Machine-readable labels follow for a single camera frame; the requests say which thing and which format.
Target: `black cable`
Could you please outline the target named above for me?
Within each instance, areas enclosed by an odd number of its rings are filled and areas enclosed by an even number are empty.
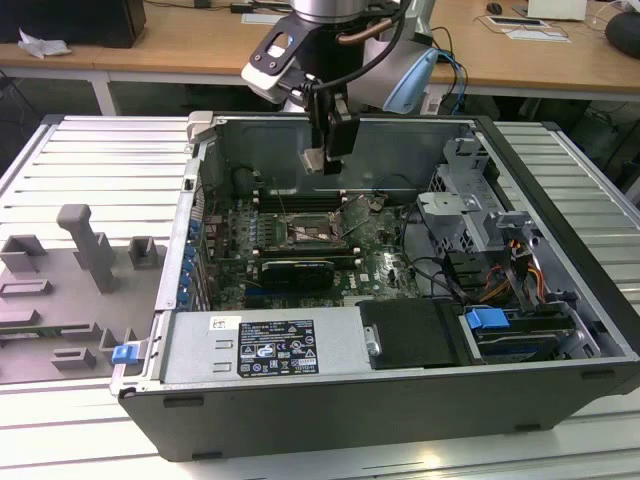
[[[410,5],[411,5],[411,0],[402,0],[402,3],[400,4],[400,9],[395,13],[393,17],[391,17],[392,21],[394,21],[395,17],[398,17],[397,24],[396,24],[396,31],[393,34],[393,38],[391,39],[389,44],[385,47],[385,49],[382,52],[380,52],[380,54],[376,58],[371,60],[369,63],[367,63],[363,67],[360,67],[358,70],[355,70],[354,72],[351,72],[350,74],[345,75],[342,78],[338,78],[336,80],[332,80],[327,83],[319,83],[319,84],[312,85],[311,90],[313,92],[320,92],[323,90],[328,90],[330,88],[341,87],[343,85],[346,85],[347,83],[351,83],[354,80],[357,80],[358,78],[369,73],[371,70],[377,67],[385,58],[389,56],[389,54],[393,51],[394,48],[396,48],[396,45],[400,41],[400,38],[402,37],[402,31],[404,30],[404,24],[405,24],[404,14],[407,12]]]
[[[449,91],[445,94],[444,97],[442,97],[440,103],[444,103],[444,101],[451,96],[451,94],[453,93],[453,89],[456,88],[456,85],[458,84],[458,69],[453,63],[449,63],[449,65],[451,65],[451,69],[453,70],[453,83],[451,84],[451,87],[449,87]]]
[[[462,101],[464,102],[464,95],[465,95],[465,93],[467,93],[467,86],[469,85],[469,72],[467,72],[467,67],[465,67],[463,64],[461,64],[457,60],[456,60],[456,63],[458,65],[460,65],[460,68],[462,70],[464,70],[465,80],[464,80],[464,84],[462,86]]]
[[[5,75],[5,73],[0,70],[0,74],[2,74],[2,76],[4,78],[6,78],[9,82],[9,84],[13,87],[13,89],[18,92],[18,95],[20,95],[22,97],[22,100],[24,101],[24,103],[27,104],[27,106],[31,109],[31,111],[33,113],[35,113],[35,115],[39,118],[42,119],[42,115],[40,115],[40,112],[36,109],[36,107],[34,107],[31,102],[29,100],[27,100],[27,97],[24,96],[24,94],[20,91],[20,89],[18,88],[18,86],[15,84],[15,82],[13,81],[13,78],[8,77],[7,75]]]
[[[422,278],[426,278],[427,280],[429,280],[432,284],[435,283],[437,285],[440,285],[442,288],[444,288],[446,291],[448,291],[449,293],[451,293],[452,295],[455,295],[453,290],[451,289],[451,287],[449,287],[449,285],[447,285],[444,282],[441,282],[440,280],[438,280],[437,278],[435,278],[435,275],[429,275],[428,273],[420,270],[418,267],[416,267],[415,262],[417,261],[421,261],[421,260],[431,260],[434,257],[419,257],[415,260],[411,260],[409,258],[409,255],[407,255],[407,251],[404,247],[404,240],[405,240],[405,236],[407,234],[407,226],[409,225],[409,219],[411,218],[411,215],[413,214],[414,210],[417,208],[417,205],[414,203],[411,208],[409,209],[409,211],[407,212],[407,217],[404,220],[404,225],[402,226],[402,236],[400,239],[400,249],[403,253],[403,255],[406,257],[407,262],[409,262],[409,264],[413,267],[413,269],[415,270],[415,272],[420,275]]]
[[[440,270],[439,272],[436,272],[433,274],[433,278],[436,278],[438,275],[442,275],[444,276],[444,272],[442,270]],[[433,286],[435,285],[434,282],[431,282],[431,296],[433,297],[435,295],[435,293],[433,292]]]
[[[438,30],[443,30],[447,34],[447,38],[449,39],[449,54],[451,55],[451,58],[455,60],[456,54],[453,51],[453,40],[451,38],[451,32],[449,32],[449,29],[447,27],[435,27],[431,29],[432,32],[436,32]],[[435,38],[433,39],[433,44],[438,50],[446,53],[446,50],[440,48],[440,45],[438,45],[438,42],[436,42]],[[449,91],[442,97],[441,103],[444,103],[451,96],[451,94],[453,93],[453,89],[456,88],[456,85],[458,83],[458,69],[456,68],[455,64],[451,62],[449,62],[449,64],[451,65],[451,69],[453,70],[453,83],[451,84]]]
[[[193,5],[179,5],[177,3],[168,3],[168,2],[156,2],[155,0],[144,0],[144,3],[148,3],[149,5],[153,5],[155,7],[174,7],[174,8],[186,8],[189,10],[208,10],[210,12],[217,12],[220,10],[231,9],[231,5],[220,5],[217,7],[203,7],[198,8]]]
[[[278,8],[275,7],[273,5],[269,5],[269,4],[265,4],[262,3],[258,0],[254,0],[253,2],[251,2],[251,4],[254,6],[254,8],[256,10],[262,9],[262,10],[271,10],[272,12],[276,12],[276,13],[282,13],[282,14],[288,14],[291,13],[292,9],[288,6],[288,5],[283,5],[282,8]]]
[[[385,175],[384,177],[380,178],[380,180],[378,180],[376,182],[376,184],[373,186],[373,192],[380,194],[381,193],[380,192],[380,184],[382,184],[382,182],[384,182],[385,180],[387,180],[389,178],[401,178],[402,180],[407,182],[407,185],[409,185],[412,190],[415,190],[415,191],[418,190],[418,187],[411,180],[409,180],[409,177],[407,177],[406,175],[403,175],[402,173],[390,173],[390,174]]]
[[[437,32],[438,30],[443,30],[447,34],[447,38],[449,39],[449,51],[451,52],[451,58],[455,60],[456,55],[455,53],[453,53],[453,40],[451,39],[451,32],[449,32],[449,29],[447,27],[435,27],[431,29],[432,32]]]
[[[622,105],[620,105],[619,107],[614,108],[613,110],[598,110],[597,108],[593,108],[591,105],[589,105],[587,108],[589,110],[593,110],[594,112],[598,112],[598,113],[603,113],[605,115],[609,115],[611,113],[617,112],[618,110],[622,110],[627,105],[629,105],[629,102],[624,102]]]

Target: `warning label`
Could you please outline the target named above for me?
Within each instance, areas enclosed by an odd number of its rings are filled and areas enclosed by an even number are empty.
[[[318,372],[313,320],[240,324],[238,375],[241,377]]]

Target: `wooden desk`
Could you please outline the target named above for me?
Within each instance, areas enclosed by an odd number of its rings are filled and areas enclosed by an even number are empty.
[[[517,16],[511,6],[522,1],[501,0],[503,14]],[[476,19],[487,13],[486,3],[439,0],[431,20],[432,26],[451,31],[456,57],[469,72],[469,94],[640,101],[640,60],[615,50],[604,33],[581,23],[554,22],[566,30],[571,43],[511,40],[492,33],[481,23],[485,19]],[[594,13],[600,6],[589,8]],[[227,11],[149,4],[145,10],[145,31],[131,49],[72,45],[71,55],[39,60],[16,45],[0,45],[0,68],[13,76],[87,80],[102,112],[114,115],[110,81],[243,84],[240,72],[270,29],[244,25],[240,15]],[[608,19],[616,13],[608,8],[601,16]],[[596,28],[605,25],[599,21]],[[443,31],[435,38],[448,48]],[[451,68],[438,65],[430,93],[441,95],[452,80]]]
[[[507,87],[550,89],[569,98],[579,98],[578,92],[640,94],[640,60],[616,50],[604,32],[578,22],[552,21],[567,32],[571,43],[511,40],[482,24],[488,20],[476,19],[487,14],[486,4],[481,0],[441,0],[431,20],[432,27],[444,25],[451,32],[456,58],[469,71],[469,93],[483,91],[476,87]],[[500,4],[504,16],[517,17],[511,7],[524,1],[500,0]],[[594,14],[601,7],[592,2],[589,12]],[[609,7],[601,17],[609,20],[617,13]],[[593,27],[604,30],[605,26],[606,22],[598,21]],[[442,48],[448,48],[443,31],[436,31],[435,38]]]

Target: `blue latch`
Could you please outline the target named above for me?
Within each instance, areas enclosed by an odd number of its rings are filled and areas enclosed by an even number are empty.
[[[511,324],[501,308],[474,308],[465,315],[471,329],[509,328]]]
[[[113,355],[111,355],[111,362],[114,365],[135,365],[138,363],[138,352],[140,351],[139,345],[118,345],[113,349]]]

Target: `metal bracket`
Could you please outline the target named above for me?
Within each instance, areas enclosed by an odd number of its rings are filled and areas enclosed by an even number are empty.
[[[504,245],[504,240],[501,230],[514,229],[522,231],[535,228],[536,225],[528,212],[489,212],[484,219],[483,226],[489,236],[487,245],[502,246]]]
[[[382,355],[380,337],[378,336],[378,329],[375,326],[364,327],[364,341],[370,357],[379,357]]]
[[[293,14],[281,18],[251,54],[251,65],[269,76],[279,75],[289,65],[307,38],[320,27],[301,22]],[[288,38],[288,45],[284,49],[279,49],[281,55],[276,57],[272,55],[271,47],[282,35]]]
[[[460,216],[463,213],[479,212],[478,200],[473,195],[458,195],[451,192],[426,192],[418,196],[425,215]]]
[[[195,144],[205,140],[202,133],[207,130],[211,130],[211,135],[208,135],[208,137],[215,135],[215,131],[211,128],[212,126],[215,126],[213,112],[192,112],[187,119],[189,143]]]
[[[300,155],[305,171],[309,173],[322,173],[324,170],[324,149],[307,148]]]
[[[475,137],[449,140],[443,153],[451,172],[454,173],[473,169],[484,170],[490,158],[482,143]]]

